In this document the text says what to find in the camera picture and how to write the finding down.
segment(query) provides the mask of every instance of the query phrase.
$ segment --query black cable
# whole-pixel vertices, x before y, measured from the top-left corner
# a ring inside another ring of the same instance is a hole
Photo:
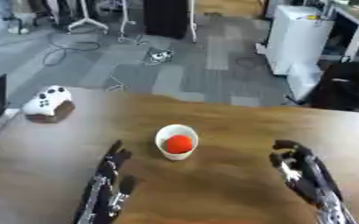
[[[78,32],[78,33],[74,33],[74,34],[86,34],[86,33],[90,33],[92,31],[85,31],[85,32]],[[101,44],[99,42],[96,41],[78,41],[75,42],[76,45],[87,45],[87,46],[91,46],[89,48],[75,48],[75,47],[67,47],[67,46],[63,46],[63,45],[59,45],[56,44],[53,40],[53,37],[55,35],[59,35],[59,34],[63,34],[63,33],[58,33],[58,32],[54,32],[54,33],[50,33],[47,35],[47,41],[49,42],[49,45],[51,46],[55,46],[57,47],[57,49],[51,50],[50,52],[48,52],[43,60],[42,63],[45,67],[54,67],[59,65],[66,57],[67,54],[69,53],[69,51],[74,51],[74,52],[93,52],[98,50],[99,48],[101,48]],[[61,53],[61,56],[59,59],[57,59],[54,63],[48,63],[47,59],[49,59],[52,55],[54,55],[55,53]]]
[[[96,31],[96,29],[92,29],[92,30],[88,30],[88,31],[81,31],[81,32],[72,32],[72,35],[88,34],[88,33],[95,32],[95,31]],[[96,42],[96,41],[79,41],[79,42],[75,42],[76,45],[91,46],[91,47],[87,47],[87,48],[66,47],[66,46],[63,46],[63,45],[59,45],[59,44],[54,42],[53,38],[54,38],[54,36],[60,35],[60,34],[65,34],[65,33],[63,33],[63,32],[52,32],[52,33],[47,34],[47,41],[48,41],[49,45],[57,47],[57,49],[51,50],[50,52],[45,54],[45,56],[44,56],[44,58],[42,60],[42,64],[45,67],[54,67],[54,66],[59,65],[67,57],[67,54],[69,53],[69,51],[74,51],[74,52],[93,52],[93,51],[96,51],[97,49],[101,48],[101,44],[99,42]],[[37,39],[42,39],[42,37],[29,38],[29,39],[23,39],[23,40],[19,40],[19,41],[12,41],[12,42],[7,42],[7,43],[2,43],[2,44],[0,44],[0,47],[11,46],[11,45],[20,44],[20,43],[25,43],[25,42],[29,42],[29,41],[33,41],[33,40],[37,40]],[[55,53],[61,53],[60,58],[57,59],[54,63],[47,62],[47,60],[52,55],[54,55]]]
[[[23,39],[23,40],[19,40],[19,41],[2,43],[2,44],[0,44],[0,47],[3,47],[3,46],[11,46],[11,45],[20,44],[20,43],[24,43],[24,42],[29,42],[29,41],[33,41],[33,40],[37,40],[37,39],[42,39],[42,37],[39,37],[39,38],[29,38],[29,39]]]
[[[236,58],[236,64],[240,67],[244,67],[246,69],[254,69],[261,65],[260,59],[257,57],[258,55],[254,53],[250,56],[242,56]]]

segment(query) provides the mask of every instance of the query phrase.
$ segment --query white stand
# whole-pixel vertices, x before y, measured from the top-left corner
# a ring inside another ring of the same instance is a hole
[[[196,2],[195,0],[190,0],[190,30],[192,32],[192,41],[194,43],[197,42],[197,24],[194,22],[194,6],[195,6]]]
[[[128,12],[128,0],[122,0],[123,3],[123,22],[121,23],[120,34],[118,37],[119,42],[125,41],[125,28],[127,24],[135,25],[135,21],[129,20],[129,12]]]
[[[81,25],[84,25],[84,24],[91,24],[91,25],[96,25],[100,28],[103,29],[103,33],[104,34],[108,34],[109,32],[109,27],[103,23],[100,23],[98,21],[95,21],[94,19],[92,19],[89,14],[88,14],[88,9],[87,9],[87,4],[86,4],[86,0],[81,0],[81,7],[82,7],[82,10],[83,10],[83,16],[84,18],[79,20],[79,21],[76,21],[72,24],[70,24],[67,29],[69,30],[69,33],[72,33],[72,30],[74,27],[76,26],[81,26]]]

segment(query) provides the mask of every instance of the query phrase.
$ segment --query robotic hand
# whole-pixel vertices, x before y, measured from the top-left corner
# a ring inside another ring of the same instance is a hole
[[[114,143],[98,165],[84,189],[73,224],[111,224],[121,213],[136,185],[135,178],[127,176],[117,191],[113,189],[119,169],[131,156],[129,151],[120,150],[121,146],[121,141]]]
[[[273,149],[279,152],[270,154],[272,165],[290,189],[317,207],[318,224],[356,224],[327,167],[311,150],[289,140],[277,140]]]

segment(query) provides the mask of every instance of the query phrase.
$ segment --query tripod stand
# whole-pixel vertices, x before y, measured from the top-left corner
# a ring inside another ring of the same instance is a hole
[[[76,21],[72,24],[70,24],[67,29],[69,30],[69,33],[72,33],[72,30],[77,27],[77,26],[81,26],[81,25],[84,25],[84,24],[91,24],[91,25],[96,25],[98,26],[99,28],[102,28],[103,29],[103,33],[104,34],[108,34],[109,32],[109,27],[106,25],[106,24],[103,24],[103,23],[100,23],[96,20],[94,20],[93,18],[91,18],[89,16],[89,13],[88,13],[88,9],[87,9],[87,4],[86,4],[86,0],[80,0],[81,1],[81,8],[82,8],[82,11],[83,11],[83,16],[84,18],[79,20],[79,21]]]

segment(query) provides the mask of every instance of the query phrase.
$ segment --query white bowl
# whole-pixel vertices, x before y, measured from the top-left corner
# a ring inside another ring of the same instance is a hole
[[[172,154],[167,152],[163,148],[163,144],[170,137],[176,135],[184,135],[190,137],[192,139],[192,149],[181,154]],[[197,148],[197,145],[199,144],[199,137],[197,136],[196,132],[189,126],[182,124],[172,124],[165,126],[158,131],[157,135],[155,136],[155,144],[158,146],[158,149],[163,153],[166,158],[178,161],[188,158],[194,152],[194,150]]]

